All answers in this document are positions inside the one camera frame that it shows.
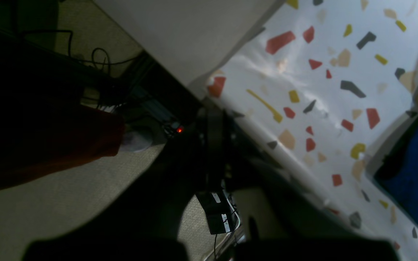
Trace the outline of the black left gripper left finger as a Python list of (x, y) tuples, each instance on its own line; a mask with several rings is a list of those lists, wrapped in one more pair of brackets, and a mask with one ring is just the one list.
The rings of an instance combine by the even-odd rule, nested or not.
[(200, 139), (204, 112), (121, 195), (86, 224), (62, 236), (33, 242), (24, 261), (187, 260), (177, 241), (184, 210), (206, 186)]

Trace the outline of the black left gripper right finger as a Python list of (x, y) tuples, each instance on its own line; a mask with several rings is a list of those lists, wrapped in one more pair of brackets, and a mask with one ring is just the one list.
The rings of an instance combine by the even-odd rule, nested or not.
[(313, 206), (224, 111), (208, 109), (208, 191), (234, 195), (245, 241), (227, 261), (397, 261), (388, 241), (359, 236)]

